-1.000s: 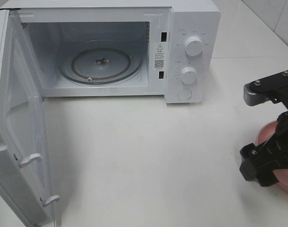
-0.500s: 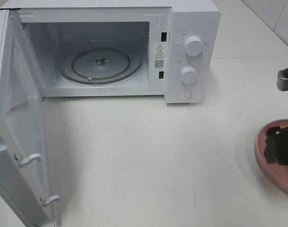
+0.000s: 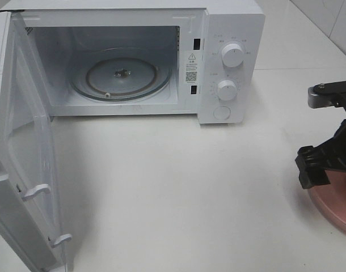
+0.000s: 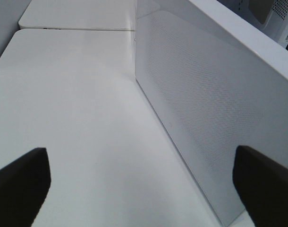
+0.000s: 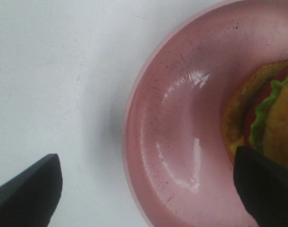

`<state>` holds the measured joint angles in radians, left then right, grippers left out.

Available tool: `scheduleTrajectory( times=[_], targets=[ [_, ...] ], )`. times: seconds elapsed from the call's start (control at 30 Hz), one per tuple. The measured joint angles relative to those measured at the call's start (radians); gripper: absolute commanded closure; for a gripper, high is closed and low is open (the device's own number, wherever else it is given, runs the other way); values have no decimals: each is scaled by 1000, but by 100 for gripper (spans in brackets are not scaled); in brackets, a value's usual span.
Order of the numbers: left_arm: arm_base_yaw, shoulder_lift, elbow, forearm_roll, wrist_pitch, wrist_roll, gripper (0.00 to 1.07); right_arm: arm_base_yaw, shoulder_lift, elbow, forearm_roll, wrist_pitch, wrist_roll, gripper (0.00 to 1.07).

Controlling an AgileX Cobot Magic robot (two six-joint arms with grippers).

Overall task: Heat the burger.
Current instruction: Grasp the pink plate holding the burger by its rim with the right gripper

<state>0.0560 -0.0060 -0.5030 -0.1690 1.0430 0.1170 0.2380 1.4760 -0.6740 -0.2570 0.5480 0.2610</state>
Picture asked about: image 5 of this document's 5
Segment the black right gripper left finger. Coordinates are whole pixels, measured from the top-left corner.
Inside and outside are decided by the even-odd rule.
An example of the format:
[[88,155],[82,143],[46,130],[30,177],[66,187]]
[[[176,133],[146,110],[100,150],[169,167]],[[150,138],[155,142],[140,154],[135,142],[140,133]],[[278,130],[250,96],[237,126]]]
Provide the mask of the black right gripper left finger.
[[62,186],[59,156],[44,156],[0,186],[0,227],[48,226]]

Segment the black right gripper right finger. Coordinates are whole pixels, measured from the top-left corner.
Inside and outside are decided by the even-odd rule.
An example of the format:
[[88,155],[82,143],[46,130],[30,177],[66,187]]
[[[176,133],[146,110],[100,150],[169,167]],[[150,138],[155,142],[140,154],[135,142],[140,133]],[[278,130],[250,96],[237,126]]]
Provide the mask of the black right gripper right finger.
[[236,150],[233,180],[260,227],[288,227],[288,170],[250,147]]

